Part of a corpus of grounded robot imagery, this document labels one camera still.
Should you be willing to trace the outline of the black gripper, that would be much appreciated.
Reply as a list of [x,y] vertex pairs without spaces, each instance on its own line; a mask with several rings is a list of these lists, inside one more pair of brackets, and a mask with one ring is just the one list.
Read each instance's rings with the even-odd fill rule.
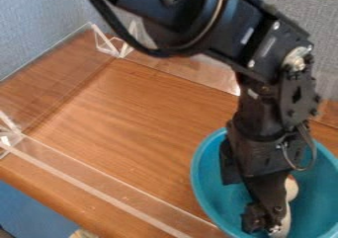
[[223,185],[245,186],[253,201],[246,205],[242,230],[266,232],[282,225],[286,215],[285,180],[289,170],[305,171],[316,156],[304,161],[305,149],[313,147],[309,121],[305,120],[285,135],[258,141],[245,135],[235,123],[227,122],[227,132],[219,146],[221,179]]

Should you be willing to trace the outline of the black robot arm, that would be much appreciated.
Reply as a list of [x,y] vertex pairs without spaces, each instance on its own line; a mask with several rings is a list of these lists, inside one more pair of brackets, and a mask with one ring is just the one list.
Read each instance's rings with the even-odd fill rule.
[[317,149],[308,122],[321,98],[312,74],[308,31],[265,0],[88,0],[106,23],[154,57],[205,54],[231,66],[238,110],[219,146],[223,184],[251,196],[246,233],[285,238],[290,230],[292,171]]

